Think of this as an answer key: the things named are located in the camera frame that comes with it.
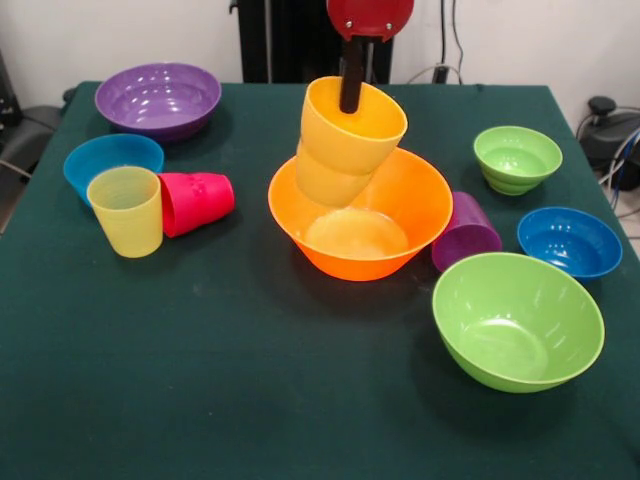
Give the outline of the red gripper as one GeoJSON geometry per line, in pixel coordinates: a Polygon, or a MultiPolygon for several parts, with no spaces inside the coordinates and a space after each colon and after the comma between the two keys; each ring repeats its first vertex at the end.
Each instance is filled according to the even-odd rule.
{"type": "Polygon", "coordinates": [[[340,110],[354,114],[365,78],[364,37],[386,42],[397,35],[409,21],[414,0],[328,0],[326,7],[332,25],[347,40],[342,55],[340,110]]]}

